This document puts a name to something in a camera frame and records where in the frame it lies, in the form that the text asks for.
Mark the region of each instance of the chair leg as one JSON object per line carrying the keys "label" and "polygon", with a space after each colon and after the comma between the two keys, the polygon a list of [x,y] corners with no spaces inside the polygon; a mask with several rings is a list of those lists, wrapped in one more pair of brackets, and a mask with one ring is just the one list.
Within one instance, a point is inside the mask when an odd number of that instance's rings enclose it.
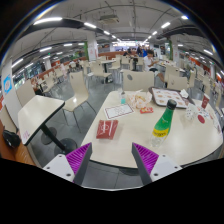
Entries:
{"label": "chair leg", "polygon": [[75,118],[76,124],[77,124],[77,126],[78,126],[78,128],[79,128],[79,132],[81,133],[81,130],[80,130],[80,127],[79,127],[78,121],[77,121],[76,116],[75,116],[75,111],[73,111],[73,114],[74,114],[74,118]]}
{"label": "chair leg", "polygon": [[[64,114],[64,116],[65,116],[65,111],[62,109],[62,111],[63,111],[63,114]],[[66,124],[68,125],[68,121],[67,121],[67,119],[66,119],[66,116],[65,116],[65,121],[66,121]],[[68,125],[69,126],[69,125]]]}
{"label": "chair leg", "polygon": [[[86,103],[88,103],[89,104],[89,102],[88,101],[86,101]],[[89,106],[94,110],[94,108],[89,104]],[[96,114],[96,111],[94,110],[94,112],[95,112],[95,114]]]}

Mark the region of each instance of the paper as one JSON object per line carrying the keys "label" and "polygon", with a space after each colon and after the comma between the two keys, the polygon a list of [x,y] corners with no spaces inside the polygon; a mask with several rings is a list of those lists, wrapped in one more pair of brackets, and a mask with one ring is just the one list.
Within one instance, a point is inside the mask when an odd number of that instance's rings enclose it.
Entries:
{"label": "paper", "polygon": [[152,91],[155,96],[155,101],[158,105],[166,106],[168,100],[172,99],[177,102],[177,107],[187,108],[187,102],[185,102],[176,91],[154,89],[154,88],[152,88]]}
{"label": "paper", "polygon": [[134,110],[128,104],[124,104],[116,107],[105,108],[104,112],[107,120],[111,120],[134,113]]}

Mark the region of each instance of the person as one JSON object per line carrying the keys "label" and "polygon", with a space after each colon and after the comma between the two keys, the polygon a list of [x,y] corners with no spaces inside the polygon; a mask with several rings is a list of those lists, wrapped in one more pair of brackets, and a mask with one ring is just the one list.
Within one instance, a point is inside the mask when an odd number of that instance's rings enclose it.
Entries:
{"label": "person", "polygon": [[140,44],[138,45],[138,48],[137,48],[137,54],[139,57],[142,57],[142,49],[141,49]]}
{"label": "person", "polygon": [[158,61],[153,60],[153,51],[148,50],[147,56],[144,57],[144,64],[145,64],[145,71],[150,71],[150,69],[154,69],[155,76],[159,76],[160,80],[164,82],[164,77],[162,73],[159,73],[158,70],[155,68],[154,64],[158,63]]}
{"label": "person", "polygon": [[143,46],[142,51],[143,51],[143,57],[147,56],[147,50],[145,46]]}

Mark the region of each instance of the red book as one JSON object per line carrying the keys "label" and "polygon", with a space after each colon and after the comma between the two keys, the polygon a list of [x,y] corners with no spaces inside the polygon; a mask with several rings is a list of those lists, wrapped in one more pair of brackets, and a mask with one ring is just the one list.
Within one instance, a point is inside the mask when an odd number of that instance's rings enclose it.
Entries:
{"label": "red book", "polygon": [[97,130],[97,139],[110,139],[113,140],[115,131],[117,129],[118,120],[99,121]]}

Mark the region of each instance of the white table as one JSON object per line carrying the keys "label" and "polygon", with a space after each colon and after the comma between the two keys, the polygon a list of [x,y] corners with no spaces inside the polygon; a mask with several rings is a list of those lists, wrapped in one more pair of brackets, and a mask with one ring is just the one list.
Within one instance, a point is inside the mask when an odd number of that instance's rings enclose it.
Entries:
{"label": "white table", "polygon": [[[186,165],[207,157],[223,144],[222,134],[220,136],[212,120],[206,119],[202,124],[196,118],[190,122],[185,119],[185,109],[177,108],[174,111],[170,134],[165,142],[158,149],[150,147],[153,128],[165,111],[165,107],[159,107],[153,101],[149,106],[153,107],[154,113],[140,114],[139,110],[135,109],[136,113],[118,119],[118,128],[113,140],[96,139],[99,120],[106,120],[103,108],[117,106],[119,103],[118,92],[111,92],[82,142],[82,145],[92,142],[93,154],[90,158],[92,161],[118,167],[137,168],[131,153],[132,142],[134,142],[159,155],[168,155],[179,165]],[[211,106],[207,107],[214,114]]]}
{"label": "white table", "polygon": [[63,100],[38,95],[33,97],[18,113],[22,143],[27,146],[41,129],[56,144],[55,155],[68,154],[76,149],[77,144],[75,141],[72,139],[59,141],[45,125],[64,105]]}

